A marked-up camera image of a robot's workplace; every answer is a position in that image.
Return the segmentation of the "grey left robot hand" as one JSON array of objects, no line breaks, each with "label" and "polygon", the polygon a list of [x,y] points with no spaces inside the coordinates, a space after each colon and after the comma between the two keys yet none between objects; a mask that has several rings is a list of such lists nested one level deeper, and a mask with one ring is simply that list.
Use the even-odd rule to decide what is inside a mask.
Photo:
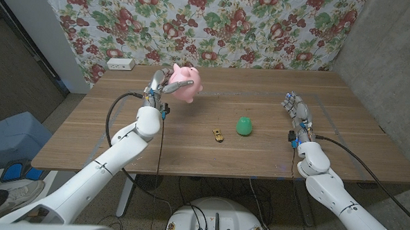
[{"label": "grey left robot hand", "polygon": [[148,86],[143,91],[143,107],[150,106],[156,109],[161,109],[161,95],[171,94],[181,89],[192,85],[192,80],[169,82],[171,75],[174,73],[173,69],[162,68],[159,69],[152,76]]}]

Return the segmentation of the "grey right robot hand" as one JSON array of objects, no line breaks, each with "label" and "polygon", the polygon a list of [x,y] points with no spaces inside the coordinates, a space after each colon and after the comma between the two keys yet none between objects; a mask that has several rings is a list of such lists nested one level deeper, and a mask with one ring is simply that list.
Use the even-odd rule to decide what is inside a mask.
[{"label": "grey right robot hand", "polygon": [[292,91],[285,94],[285,99],[281,105],[291,117],[296,143],[314,141],[312,114],[304,100]]}]

